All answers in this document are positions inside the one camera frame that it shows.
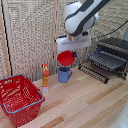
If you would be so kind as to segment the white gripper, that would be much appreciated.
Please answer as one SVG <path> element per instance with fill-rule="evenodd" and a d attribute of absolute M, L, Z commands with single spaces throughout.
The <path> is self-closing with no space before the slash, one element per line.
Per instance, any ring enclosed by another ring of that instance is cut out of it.
<path fill-rule="evenodd" d="M 74 50 L 83 47 L 89 47 L 91 45 L 91 36 L 81 36 L 73 38 L 69 35 L 65 37 L 59 37 L 56 39 L 56 43 L 58 45 L 58 50 L 63 52 L 67 50 Z M 72 52 L 72 57 L 77 57 L 76 52 Z"/>

